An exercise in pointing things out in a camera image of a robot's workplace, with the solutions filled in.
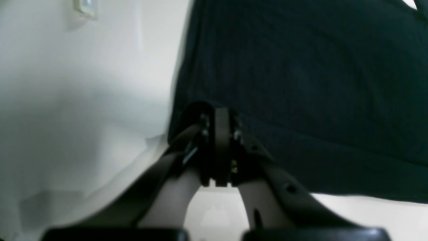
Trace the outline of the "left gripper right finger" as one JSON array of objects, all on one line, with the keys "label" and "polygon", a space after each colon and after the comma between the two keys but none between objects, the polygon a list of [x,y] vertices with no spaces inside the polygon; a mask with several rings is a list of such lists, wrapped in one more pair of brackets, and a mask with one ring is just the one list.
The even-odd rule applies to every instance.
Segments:
[{"label": "left gripper right finger", "polygon": [[238,188],[251,229],[358,227],[315,200],[226,108],[215,110],[214,151],[216,185]]}]

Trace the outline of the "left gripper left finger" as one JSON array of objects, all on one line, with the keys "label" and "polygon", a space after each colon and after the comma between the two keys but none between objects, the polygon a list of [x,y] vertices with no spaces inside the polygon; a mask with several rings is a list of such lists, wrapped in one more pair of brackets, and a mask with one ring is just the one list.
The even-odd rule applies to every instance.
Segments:
[{"label": "left gripper left finger", "polygon": [[181,228],[191,199],[212,177],[213,131],[214,108],[204,102],[189,105],[177,135],[159,160],[76,228]]}]

